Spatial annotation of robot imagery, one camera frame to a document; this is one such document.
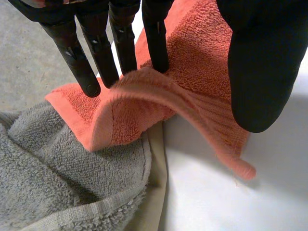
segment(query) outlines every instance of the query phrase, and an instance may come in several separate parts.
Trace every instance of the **concrete floor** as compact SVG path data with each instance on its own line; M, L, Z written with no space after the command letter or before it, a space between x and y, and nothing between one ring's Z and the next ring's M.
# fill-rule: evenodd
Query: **concrete floor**
M25 18L8 1L0 2L0 110L19 111L44 100L52 89L75 78L53 40L38 23ZM110 26L107 35L112 42ZM79 41L97 68L77 22Z

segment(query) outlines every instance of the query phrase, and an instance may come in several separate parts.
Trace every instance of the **white table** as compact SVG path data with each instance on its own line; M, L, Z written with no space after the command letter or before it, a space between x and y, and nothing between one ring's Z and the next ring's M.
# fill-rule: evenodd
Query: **white table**
M139 11L136 41L142 27ZM165 145L169 180L160 230L308 230L308 52L277 122L249 138L242 157L257 168L255 180L234 177L179 116L165 123Z

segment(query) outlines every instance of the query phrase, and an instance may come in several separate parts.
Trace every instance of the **terry cloth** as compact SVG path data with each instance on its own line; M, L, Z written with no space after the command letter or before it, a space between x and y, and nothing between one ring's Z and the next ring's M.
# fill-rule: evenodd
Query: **terry cloth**
M46 99L89 151L130 143L178 113L201 132L224 165L241 178L252 179L256 170L240 158L248 132L231 112L227 69L231 29L215 0L186 4L175 1L166 20L170 58L166 74L144 67L111 89L99 79L102 92L95 99L86 97L78 84L59 87ZM151 65L144 32L136 55L139 65Z
M89 152L49 102L0 113L0 230L123 230L150 169L146 133Z

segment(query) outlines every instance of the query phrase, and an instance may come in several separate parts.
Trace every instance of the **orange towel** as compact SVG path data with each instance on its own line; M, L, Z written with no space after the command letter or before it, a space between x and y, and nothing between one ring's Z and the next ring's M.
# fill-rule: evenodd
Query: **orange towel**
M131 72L95 99L77 83L46 96L89 151L130 143L158 121L175 113L194 125L217 158L243 179L256 170L240 159L248 132L231 112L227 56L231 30L215 0L175 0L166 19L170 69L151 67ZM151 65L144 31L136 44L138 64Z

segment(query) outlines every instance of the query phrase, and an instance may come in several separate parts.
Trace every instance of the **fabric texture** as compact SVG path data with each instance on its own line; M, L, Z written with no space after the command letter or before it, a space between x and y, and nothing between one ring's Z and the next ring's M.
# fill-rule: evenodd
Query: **fabric texture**
M150 169L145 133L89 152L47 101L0 113L0 230L122 230Z
M136 43L141 70L128 73L111 89L87 98L78 84L55 89L46 99L85 149L127 144L175 113L191 122L216 151L217 158L243 179L256 170L240 158L248 132L231 111L227 57L231 29L214 0L178 0L166 19L170 69L150 66L144 31Z

